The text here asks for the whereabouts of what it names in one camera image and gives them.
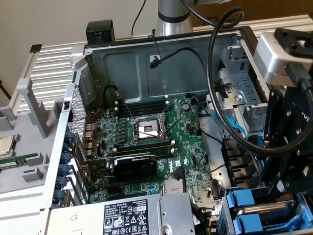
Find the power supply label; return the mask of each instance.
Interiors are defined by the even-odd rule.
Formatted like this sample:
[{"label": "power supply label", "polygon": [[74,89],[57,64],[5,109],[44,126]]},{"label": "power supply label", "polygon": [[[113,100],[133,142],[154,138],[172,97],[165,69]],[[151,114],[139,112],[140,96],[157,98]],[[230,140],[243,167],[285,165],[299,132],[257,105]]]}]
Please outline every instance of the power supply label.
[{"label": "power supply label", "polygon": [[148,235],[148,200],[104,207],[103,235]]}]

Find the cable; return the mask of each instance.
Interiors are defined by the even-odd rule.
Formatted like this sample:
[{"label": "cable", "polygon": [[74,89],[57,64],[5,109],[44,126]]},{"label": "cable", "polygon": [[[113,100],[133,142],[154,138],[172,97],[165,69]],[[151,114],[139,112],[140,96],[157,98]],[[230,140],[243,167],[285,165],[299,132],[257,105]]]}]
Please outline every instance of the cable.
[{"label": "cable", "polygon": [[214,81],[213,81],[213,76],[212,76],[212,60],[213,60],[214,43],[215,43],[215,39],[218,35],[220,28],[230,16],[236,13],[240,13],[241,15],[243,15],[243,10],[240,7],[234,7],[228,10],[222,16],[222,18],[217,22],[216,26],[213,29],[211,37],[209,39],[208,58],[206,62],[206,65],[207,65],[206,77],[209,83],[211,102],[213,104],[213,107],[215,109],[218,119],[221,121],[221,123],[223,124],[225,129],[228,131],[228,133],[231,135],[231,137],[238,143],[238,145],[241,145],[245,149],[259,156],[265,156],[265,157],[269,156],[273,158],[280,158],[292,152],[295,152],[303,144],[306,143],[306,141],[309,139],[310,136],[312,136],[312,133],[313,133],[313,91],[312,89],[306,89],[304,91],[304,95],[308,102],[308,109],[309,109],[308,124],[305,130],[300,134],[300,136],[296,140],[289,142],[287,145],[277,147],[277,148],[263,148],[245,140],[238,134],[237,131],[235,131],[232,128],[232,126],[228,123],[225,115],[223,114],[223,111],[219,105],[218,98],[214,92]]},{"label": "cable", "polygon": [[103,89],[103,94],[102,94],[103,102],[104,102],[104,99],[105,99],[105,97],[106,97],[106,92],[107,92],[108,88],[111,88],[111,87],[114,88],[116,92],[118,91],[118,89],[117,89],[117,87],[116,87],[115,85],[112,85],[112,84],[107,85],[107,86]]},{"label": "cable", "polygon": [[199,122],[199,117],[198,117],[198,110],[199,110],[199,106],[200,106],[201,102],[198,103],[197,108],[196,108],[196,122],[197,122],[197,126],[198,128],[201,130],[202,133],[204,133],[206,136],[210,137],[211,139],[217,141],[218,143],[220,143],[221,145],[223,145],[223,142],[221,140],[219,140],[218,138],[206,133],[204,130],[202,130],[202,128],[200,127],[200,122]]},{"label": "cable", "polygon": [[168,54],[168,55],[162,57],[161,60],[159,60],[158,58],[154,59],[154,60],[150,63],[150,68],[151,68],[151,69],[156,68],[156,67],[157,67],[159,64],[161,64],[164,60],[167,60],[168,58],[171,58],[173,55],[176,55],[177,53],[179,53],[179,52],[181,52],[181,51],[183,51],[183,50],[188,50],[188,51],[194,53],[194,54],[197,56],[197,58],[199,59],[199,61],[200,61],[200,63],[201,63],[201,66],[202,66],[202,68],[203,68],[203,70],[204,70],[204,72],[205,72],[205,65],[204,65],[203,60],[201,59],[201,56],[199,55],[199,53],[197,53],[197,52],[196,52],[193,48],[191,48],[191,47],[182,47],[182,48],[180,48],[180,49],[178,49],[178,50],[176,50],[176,51],[174,51],[174,52],[172,52],[172,53],[170,53],[170,54]]},{"label": "cable", "polygon": [[160,50],[158,49],[158,45],[157,45],[157,42],[156,42],[156,39],[155,39],[155,37],[152,35],[152,34],[150,34],[149,36],[148,36],[148,38],[152,38],[152,40],[154,41],[154,43],[155,43],[155,45],[156,45],[156,48],[157,48],[157,51],[158,51],[158,54],[159,54],[159,56],[160,56],[160,61],[162,61],[162,56],[161,56],[161,52],[160,52]]},{"label": "cable", "polygon": [[202,106],[203,110],[206,112],[206,114],[208,115],[208,117],[211,117],[212,115],[206,110],[207,106],[203,107],[203,105],[202,105],[203,103],[206,104],[206,101],[201,101],[201,106]]},{"label": "cable", "polygon": [[[180,1],[181,1],[182,4],[185,5],[185,7],[188,8],[189,11],[191,11],[192,14],[197,16],[200,20],[203,20],[204,22],[206,22],[207,24],[209,24],[210,26],[213,26],[213,27],[215,27],[218,24],[218,23],[215,23],[213,21],[210,21],[209,19],[207,19],[206,17],[204,17],[200,13],[196,12],[185,0],[180,0]],[[232,27],[235,27],[243,19],[243,17],[244,17],[244,12],[242,12],[240,14],[240,16],[236,20],[231,22],[231,23],[227,23],[226,24],[225,22],[223,22],[221,28],[232,28]]]},{"label": "cable", "polygon": [[218,166],[217,168],[215,168],[215,169],[213,169],[213,170],[211,170],[211,171],[205,171],[205,170],[201,170],[200,169],[200,163],[201,163],[201,161],[202,161],[202,159],[205,157],[205,155],[203,155],[201,158],[200,158],[200,160],[198,161],[198,171],[200,171],[200,172],[202,172],[202,173],[204,173],[204,174],[210,174],[210,173],[212,173],[212,172],[214,172],[214,171],[217,171],[218,169],[220,169],[220,168],[222,168],[223,166],[225,166],[225,164],[223,164],[223,165],[220,165],[220,166]]},{"label": "cable", "polygon": [[135,24],[136,24],[136,22],[137,22],[137,20],[138,20],[138,18],[139,18],[139,16],[140,16],[140,14],[141,14],[141,12],[142,12],[143,7],[144,7],[145,4],[146,4],[146,1],[147,1],[147,0],[144,0],[144,1],[143,1],[143,4],[142,4],[142,6],[141,6],[141,9],[139,10],[138,15],[136,16],[136,19],[134,20],[134,23],[133,23],[133,26],[132,26],[132,35],[133,35],[133,31],[134,31]]},{"label": "cable", "polygon": [[214,208],[211,207],[199,207],[200,210],[215,210]]},{"label": "cable", "polygon": [[197,205],[191,203],[191,211],[196,216],[196,218],[200,221],[200,224],[204,230],[209,227],[207,219],[205,218],[203,212],[197,207]]},{"label": "cable", "polygon": [[161,52],[160,52],[160,50],[158,49],[158,45],[157,45],[157,42],[156,42],[155,37],[154,37],[153,35],[149,35],[148,38],[150,38],[150,37],[151,37],[152,40],[154,41],[154,43],[155,43],[155,45],[156,45],[156,48],[157,48],[157,51],[158,51],[159,56],[160,56],[160,59],[156,58],[156,59],[154,59],[154,60],[150,63],[150,68],[151,68],[151,69],[156,68],[156,67],[157,67],[159,64],[161,64],[164,60],[167,60],[168,58],[171,58],[173,55],[176,55],[177,53],[181,52],[182,50],[188,50],[188,51],[194,53],[194,54],[197,56],[197,58],[199,59],[199,61],[200,61],[200,63],[201,63],[201,66],[202,66],[202,69],[203,69],[204,73],[206,72],[205,64],[204,64],[204,62],[203,62],[201,56],[200,56],[199,53],[197,53],[193,48],[191,48],[191,47],[182,47],[182,48],[180,48],[180,49],[178,49],[178,50],[172,52],[171,54],[168,54],[168,55],[162,57],[162,56],[161,56]]}]

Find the white wall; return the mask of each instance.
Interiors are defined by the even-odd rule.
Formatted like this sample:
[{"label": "white wall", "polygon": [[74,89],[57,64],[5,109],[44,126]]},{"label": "white wall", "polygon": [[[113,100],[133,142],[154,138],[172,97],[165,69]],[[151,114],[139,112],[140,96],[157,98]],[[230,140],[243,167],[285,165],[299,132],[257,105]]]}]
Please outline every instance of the white wall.
[{"label": "white wall", "polygon": [[[85,41],[89,21],[113,19],[115,37],[128,37],[143,0],[0,0],[0,79],[13,93],[33,44]],[[157,23],[157,0],[147,0],[134,35]],[[8,100],[0,91],[0,107]]]}]

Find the connector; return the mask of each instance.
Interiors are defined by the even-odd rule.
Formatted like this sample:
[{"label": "connector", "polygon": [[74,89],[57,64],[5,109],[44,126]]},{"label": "connector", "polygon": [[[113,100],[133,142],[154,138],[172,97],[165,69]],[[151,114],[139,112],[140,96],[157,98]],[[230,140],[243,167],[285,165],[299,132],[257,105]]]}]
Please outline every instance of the connector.
[{"label": "connector", "polygon": [[122,98],[122,97],[121,97],[121,93],[120,93],[119,91],[116,91],[116,98],[117,98],[117,99]]},{"label": "connector", "polygon": [[161,60],[155,57],[155,59],[150,63],[150,69],[156,68],[159,64],[161,64]]},{"label": "connector", "polygon": [[312,78],[302,64],[288,63],[286,65],[286,72],[292,83],[300,88],[302,93],[312,88]]},{"label": "connector", "polygon": [[178,167],[178,168],[176,169],[176,171],[174,172],[173,177],[174,177],[177,181],[179,181],[179,180],[185,178],[185,173],[186,173],[186,170],[185,170],[182,166],[180,166],[180,167]]}]

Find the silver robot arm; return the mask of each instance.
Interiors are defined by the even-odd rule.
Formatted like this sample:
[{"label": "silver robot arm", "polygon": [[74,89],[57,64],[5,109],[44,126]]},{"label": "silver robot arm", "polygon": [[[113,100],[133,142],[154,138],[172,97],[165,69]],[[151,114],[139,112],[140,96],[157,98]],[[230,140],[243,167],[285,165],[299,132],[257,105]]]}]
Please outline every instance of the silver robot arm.
[{"label": "silver robot arm", "polygon": [[[224,3],[230,0],[186,0],[189,5]],[[180,0],[158,0],[156,36],[192,32],[190,11]]]}]

